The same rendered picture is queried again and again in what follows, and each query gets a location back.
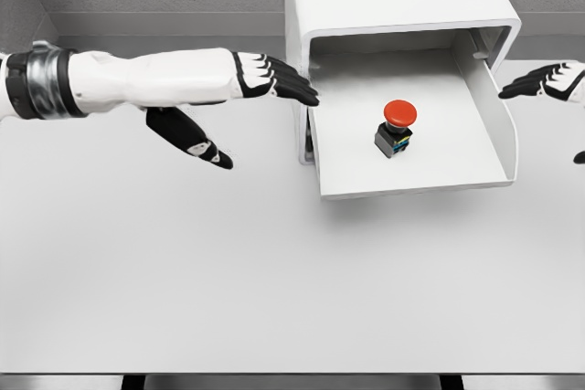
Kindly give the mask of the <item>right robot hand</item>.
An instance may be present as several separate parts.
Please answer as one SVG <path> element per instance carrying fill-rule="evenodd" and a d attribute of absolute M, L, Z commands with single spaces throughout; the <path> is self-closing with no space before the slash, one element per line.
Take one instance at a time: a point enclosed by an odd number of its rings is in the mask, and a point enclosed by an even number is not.
<path fill-rule="evenodd" d="M 533 69 L 505 85 L 500 100 L 546 96 L 579 104 L 585 109 L 585 62 L 565 60 Z"/>

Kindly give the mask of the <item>white cabinet drawer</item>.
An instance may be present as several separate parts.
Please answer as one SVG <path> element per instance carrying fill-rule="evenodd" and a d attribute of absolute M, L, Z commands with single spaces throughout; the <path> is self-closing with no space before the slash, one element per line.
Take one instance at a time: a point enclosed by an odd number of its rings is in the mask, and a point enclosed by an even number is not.
<path fill-rule="evenodd" d="M 516 180 L 516 126 L 471 35 L 436 48 L 317 55 L 310 109 L 324 199 L 507 186 Z M 417 110 L 409 147 L 388 158 L 375 144 L 385 105 Z"/>

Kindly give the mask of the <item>red button load switch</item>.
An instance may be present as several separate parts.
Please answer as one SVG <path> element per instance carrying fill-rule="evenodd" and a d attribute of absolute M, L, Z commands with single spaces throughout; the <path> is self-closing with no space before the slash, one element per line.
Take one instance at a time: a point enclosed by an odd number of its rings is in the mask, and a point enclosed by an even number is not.
<path fill-rule="evenodd" d="M 417 110 L 406 100 L 392 100 L 383 109 L 384 121 L 375 134 L 375 145 L 387 157 L 406 150 L 410 144 L 410 126 L 417 120 Z"/>

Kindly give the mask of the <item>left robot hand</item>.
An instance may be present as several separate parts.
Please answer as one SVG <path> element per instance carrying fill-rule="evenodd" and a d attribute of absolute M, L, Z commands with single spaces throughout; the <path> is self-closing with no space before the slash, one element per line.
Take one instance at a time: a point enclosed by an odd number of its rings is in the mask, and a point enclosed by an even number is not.
<path fill-rule="evenodd" d="M 233 167 L 204 130 L 178 109 L 229 100 L 277 97 L 308 107 L 319 104 L 308 79 L 287 63 L 262 53 L 225 48 L 183 50 L 139 58 L 137 93 L 146 125 L 178 150 L 223 169 Z"/>

